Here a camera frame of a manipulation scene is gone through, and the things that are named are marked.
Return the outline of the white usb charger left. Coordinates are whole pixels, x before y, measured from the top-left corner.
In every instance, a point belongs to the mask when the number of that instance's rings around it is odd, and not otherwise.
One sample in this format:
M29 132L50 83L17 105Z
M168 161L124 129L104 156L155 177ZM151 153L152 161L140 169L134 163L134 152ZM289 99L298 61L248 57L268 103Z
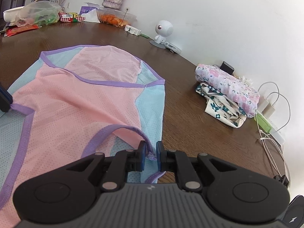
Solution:
M260 96L259 102L257 105L257 111L259 113L262 113L265 110L265 108L268 106L268 104L269 104L269 101L264 96Z

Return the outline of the white power strip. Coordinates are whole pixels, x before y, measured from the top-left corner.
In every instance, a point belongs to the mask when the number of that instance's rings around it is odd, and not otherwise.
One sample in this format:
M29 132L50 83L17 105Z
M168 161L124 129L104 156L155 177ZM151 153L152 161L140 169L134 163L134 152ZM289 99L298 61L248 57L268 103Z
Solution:
M278 128L276 128L272 123L272 129L269 133L263 132L264 135L271 136L280 146L283 146L285 143L285 138L282 135L280 131L278 131Z

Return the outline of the white bowl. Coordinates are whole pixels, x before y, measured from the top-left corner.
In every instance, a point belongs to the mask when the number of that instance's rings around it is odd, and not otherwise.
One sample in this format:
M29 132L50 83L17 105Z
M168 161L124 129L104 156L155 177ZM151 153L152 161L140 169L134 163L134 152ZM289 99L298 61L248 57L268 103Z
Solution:
M20 7L15 7L15 8L5 10L3 12L4 21L6 23L15 22L15 17L17 15L17 12L23 8L24 8L24 6L20 6Z

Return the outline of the red paper packet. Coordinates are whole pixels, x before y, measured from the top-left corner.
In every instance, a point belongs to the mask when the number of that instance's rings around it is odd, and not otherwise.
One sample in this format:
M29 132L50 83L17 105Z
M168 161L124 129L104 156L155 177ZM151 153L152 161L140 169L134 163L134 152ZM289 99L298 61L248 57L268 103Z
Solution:
M35 29L40 29L41 27L38 25L25 25L22 27L8 27L4 33L4 36L13 36L19 33L22 33L24 31L30 31L30 30L35 30Z

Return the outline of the clear box of orange fruit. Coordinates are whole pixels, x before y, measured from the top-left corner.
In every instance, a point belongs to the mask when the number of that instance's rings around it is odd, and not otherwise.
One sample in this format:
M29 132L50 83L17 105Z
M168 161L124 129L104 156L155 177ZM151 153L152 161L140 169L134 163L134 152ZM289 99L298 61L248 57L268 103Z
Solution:
M124 28L126 25L132 25L137 17L129 12L119 11L111 8L100 8L96 10L97 17L101 23L106 23L115 27Z

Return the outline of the red checkered snack pack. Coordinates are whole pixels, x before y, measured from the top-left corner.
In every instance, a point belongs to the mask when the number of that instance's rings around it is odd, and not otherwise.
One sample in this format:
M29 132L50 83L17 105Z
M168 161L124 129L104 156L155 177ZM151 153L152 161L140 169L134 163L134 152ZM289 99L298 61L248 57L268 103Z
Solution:
M79 23L85 21L85 17L80 16L77 13L59 13L60 22L64 23Z

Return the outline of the clear plastic bag with greens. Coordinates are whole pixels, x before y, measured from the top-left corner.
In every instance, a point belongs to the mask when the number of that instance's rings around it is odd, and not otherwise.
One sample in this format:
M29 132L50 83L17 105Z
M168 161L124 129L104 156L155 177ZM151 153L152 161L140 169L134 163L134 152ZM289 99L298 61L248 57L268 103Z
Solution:
M15 23L18 27L54 24L60 19L61 9L61 6L51 1L32 2L16 13Z

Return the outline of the pink blue mesh garment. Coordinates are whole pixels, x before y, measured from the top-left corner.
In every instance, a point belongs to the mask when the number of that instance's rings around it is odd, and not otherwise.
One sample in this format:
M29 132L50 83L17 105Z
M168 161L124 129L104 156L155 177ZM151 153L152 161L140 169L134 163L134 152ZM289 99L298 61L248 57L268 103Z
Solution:
M113 156L147 142L145 168L131 183L156 183L165 81L114 46L44 51L8 89L1 112L1 227L19 217L12 194L26 180L95 152Z

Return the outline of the folded cream teal-flower cloth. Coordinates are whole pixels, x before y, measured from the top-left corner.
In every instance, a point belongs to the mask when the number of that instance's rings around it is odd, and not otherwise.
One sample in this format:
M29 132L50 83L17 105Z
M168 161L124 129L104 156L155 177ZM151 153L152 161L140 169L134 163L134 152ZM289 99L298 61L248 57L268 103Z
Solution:
M233 128L240 128L247 115L239 105L205 82L200 83L196 93L207 101L205 112Z

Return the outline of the folded pink floral cloth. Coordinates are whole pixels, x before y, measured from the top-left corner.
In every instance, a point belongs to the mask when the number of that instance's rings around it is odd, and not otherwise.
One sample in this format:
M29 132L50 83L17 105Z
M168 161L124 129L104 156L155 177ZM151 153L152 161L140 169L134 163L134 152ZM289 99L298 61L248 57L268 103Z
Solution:
M198 82L206 82L230 100L236 102L248 118L255 116L260 98L260 94L255 88L243 83L215 65L198 64L195 69L195 78Z

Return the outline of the purple tissue pack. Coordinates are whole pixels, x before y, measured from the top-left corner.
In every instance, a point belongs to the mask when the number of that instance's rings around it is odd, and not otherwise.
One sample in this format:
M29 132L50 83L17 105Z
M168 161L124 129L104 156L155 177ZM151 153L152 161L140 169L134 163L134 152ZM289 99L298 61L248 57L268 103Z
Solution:
M85 22L99 23L97 11L100 5L86 2L80 9L80 16L85 18Z

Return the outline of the black wireless charger stand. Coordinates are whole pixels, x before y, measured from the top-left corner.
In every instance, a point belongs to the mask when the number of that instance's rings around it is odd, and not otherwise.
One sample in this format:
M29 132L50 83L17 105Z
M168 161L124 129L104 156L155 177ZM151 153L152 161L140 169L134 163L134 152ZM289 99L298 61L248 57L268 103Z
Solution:
M289 181L284 175L282 181L275 178L276 184L272 188L271 207L274 219L282 224L283 227L303 227L303 195L297 195L290 199L287 190Z

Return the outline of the white digital clock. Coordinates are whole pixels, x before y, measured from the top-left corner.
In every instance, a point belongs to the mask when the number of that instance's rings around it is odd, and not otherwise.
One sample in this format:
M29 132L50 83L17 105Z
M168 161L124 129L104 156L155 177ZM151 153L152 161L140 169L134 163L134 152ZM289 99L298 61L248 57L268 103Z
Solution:
M176 54L181 54L181 49L174 46L172 43L166 41L166 42L164 42L163 45L165 46L165 48L169 49L170 51L172 51Z

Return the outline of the white robot figurine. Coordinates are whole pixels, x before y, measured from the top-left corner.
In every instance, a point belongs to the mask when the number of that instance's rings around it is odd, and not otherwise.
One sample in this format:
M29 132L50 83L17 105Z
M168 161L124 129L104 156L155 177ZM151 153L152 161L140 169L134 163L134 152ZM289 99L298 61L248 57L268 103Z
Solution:
M164 43L166 38L173 33L173 25L171 22L166 20L159 21L155 26L156 36L149 43L155 47L166 49Z

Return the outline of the green sponge pack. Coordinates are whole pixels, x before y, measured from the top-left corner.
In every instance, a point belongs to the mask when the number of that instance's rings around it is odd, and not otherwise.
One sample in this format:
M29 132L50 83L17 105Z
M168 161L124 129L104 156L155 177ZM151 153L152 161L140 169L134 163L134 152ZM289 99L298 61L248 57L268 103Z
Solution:
M273 128L271 123L260 113L256 113L254 119L258 123L259 128L265 133L269 133Z

